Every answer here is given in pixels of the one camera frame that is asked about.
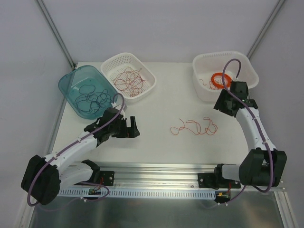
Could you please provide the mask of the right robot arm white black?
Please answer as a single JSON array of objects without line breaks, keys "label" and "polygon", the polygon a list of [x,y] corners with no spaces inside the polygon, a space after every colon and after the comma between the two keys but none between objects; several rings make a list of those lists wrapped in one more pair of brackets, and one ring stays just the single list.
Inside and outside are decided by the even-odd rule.
[{"label": "right robot arm white black", "polygon": [[247,142],[248,155],[239,165],[218,164],[213,182],[220,188],[234,180],[244,186],[270,190],[281,181],[287,155],[271,142],[261,123],[255,100],[247,96],[246,82],[233,81],[229,89],[221,90],[214,106],[215,110],[236,118]]}]

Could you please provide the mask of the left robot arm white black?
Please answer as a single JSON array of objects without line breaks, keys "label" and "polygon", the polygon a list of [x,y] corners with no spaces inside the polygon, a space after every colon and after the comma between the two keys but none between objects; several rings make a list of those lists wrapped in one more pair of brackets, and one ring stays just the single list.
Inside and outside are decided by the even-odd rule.
[{"label": "left robot arm white black", "polygon": [[44,157],[33,156],[27,165],[21,188],[27,192],[29,206],[47,205],[60,190],[78,183],[100,187],[100,167],[93,161],[83,160],[74,165],[84,154],[94,150],[109,138],[136,138],[140,136],[135,116],[130,117],[130,126],[122,110],[107,108],[102,117],[86,126],[68,146]]}]

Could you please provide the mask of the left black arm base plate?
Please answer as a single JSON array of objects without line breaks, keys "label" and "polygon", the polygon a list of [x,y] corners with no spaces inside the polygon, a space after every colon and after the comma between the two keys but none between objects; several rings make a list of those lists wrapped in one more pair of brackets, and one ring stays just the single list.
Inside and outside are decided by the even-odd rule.
[{"label": "left black arm base plate", "polygon": [[98,171],[94,182],[104,186],[113,186],[114,176],[114,171]]}]

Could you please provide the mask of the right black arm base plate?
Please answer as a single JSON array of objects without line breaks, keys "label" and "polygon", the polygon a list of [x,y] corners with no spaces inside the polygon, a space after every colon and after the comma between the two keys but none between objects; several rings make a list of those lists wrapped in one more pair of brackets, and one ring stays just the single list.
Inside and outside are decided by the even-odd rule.
[{"label": "right black arm base plate", "polygon": [[224,179],[216,176],[214,173],[198,173],[199,188],[209,188],[214,190],[223,189],[240,189],[241,184],[236,180]]}]

